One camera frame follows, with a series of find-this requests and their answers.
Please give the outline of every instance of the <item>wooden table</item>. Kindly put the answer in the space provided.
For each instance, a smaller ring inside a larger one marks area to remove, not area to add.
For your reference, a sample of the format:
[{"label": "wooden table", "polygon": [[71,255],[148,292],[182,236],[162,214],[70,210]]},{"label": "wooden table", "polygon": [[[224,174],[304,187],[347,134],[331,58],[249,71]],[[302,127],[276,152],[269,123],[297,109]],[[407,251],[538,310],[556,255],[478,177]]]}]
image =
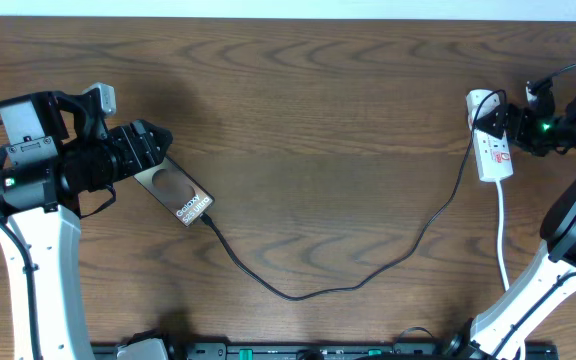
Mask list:
[{"label": "wooden table", "polygon": [[[109,127],[144,118],[170,129],[169,154],[216,197],[210,214],[241,259],[290,294],[355,284],[410,248],[454,185],[469,90],[504,88],[523,103],[526,80],[574,61],[576,23],[0,18],[0,100],[113,85]],[[563,109],[576,72],[555,92]],[[515,279],[576,154],[514,152],[513,165]],[[301,303],[261,288],[207,227],[185,229],[136,181],[116,188],[115,205],[82,221],[95,342],[156,326],[231,341],[392,341],[410,326],[448,337],[502,294],[495,188],[473,158],[412,258],[360,291]],[[92,210],[106,196],[81,198]],[[2,359],[9,309],[0,251]],[[531,338],[576,359],[576,295]]]}]

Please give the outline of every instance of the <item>white backdrop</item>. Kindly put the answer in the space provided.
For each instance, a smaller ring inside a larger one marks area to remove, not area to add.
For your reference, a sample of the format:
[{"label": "white backdrop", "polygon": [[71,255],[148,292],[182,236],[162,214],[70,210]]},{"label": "white backdrop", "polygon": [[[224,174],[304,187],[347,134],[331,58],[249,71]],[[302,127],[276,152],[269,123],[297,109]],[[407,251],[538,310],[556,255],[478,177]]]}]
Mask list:
[{"label": "white backdrop", "polygon": [[0,0],[0,15],[576,21],[576,0]]}]

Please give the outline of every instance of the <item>white cable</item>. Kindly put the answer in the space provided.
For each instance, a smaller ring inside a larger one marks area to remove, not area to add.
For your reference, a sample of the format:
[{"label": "white cable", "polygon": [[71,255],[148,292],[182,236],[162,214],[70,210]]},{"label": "white cable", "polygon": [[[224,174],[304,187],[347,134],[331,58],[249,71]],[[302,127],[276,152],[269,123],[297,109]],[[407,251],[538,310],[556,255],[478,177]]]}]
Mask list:
[{"label": "white cable", "polygon": [[[501,282],[504,284],[504,290],[508,290],[510,283],[508,282],[508,274],[506,273],[506,265],[504,264],[504,193],[501,190],[501,181],[495,180],[497,185],[497,198],[499,203],[499,228],[497,230],[497,262],[499,263],[499,273],[501,274]],[[526,343],[521,343],[519,347],[519,359],[526,359]]]}]

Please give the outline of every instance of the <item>white power strip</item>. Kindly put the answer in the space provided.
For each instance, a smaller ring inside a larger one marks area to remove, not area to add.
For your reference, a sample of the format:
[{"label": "white power strip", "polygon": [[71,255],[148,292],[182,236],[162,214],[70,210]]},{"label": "white power strip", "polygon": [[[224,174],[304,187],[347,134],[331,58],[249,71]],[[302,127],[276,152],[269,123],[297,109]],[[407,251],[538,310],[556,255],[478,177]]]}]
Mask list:
[{"label": "white power strip", "polygon": [[[473,90],[466,96],[468,105],[468,126],[472,130],[472,121],[481,101],[492,91]],[[499,105],[497,94],[489,97],[481,106],[479,118],[493,111]],[[506,134],[499,140],[481,130],[475,129],[473,134],[473,148],[477,159],[477,171],[479,180],[485,182],[495,182],[512,175],[512,162],[510,161],[510,149]]]}]

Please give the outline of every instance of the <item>rectangular metallic device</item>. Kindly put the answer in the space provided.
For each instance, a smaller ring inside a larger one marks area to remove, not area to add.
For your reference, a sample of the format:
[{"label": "rectangular metallic device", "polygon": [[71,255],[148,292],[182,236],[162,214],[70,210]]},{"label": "rectangular metallic device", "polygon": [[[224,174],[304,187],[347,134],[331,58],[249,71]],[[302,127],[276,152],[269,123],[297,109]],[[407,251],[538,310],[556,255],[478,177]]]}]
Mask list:
[{"label": "rectangular metallic device", "polygon": [[215,199],[168,156],[135,179],[185,226],[190,226]]}]

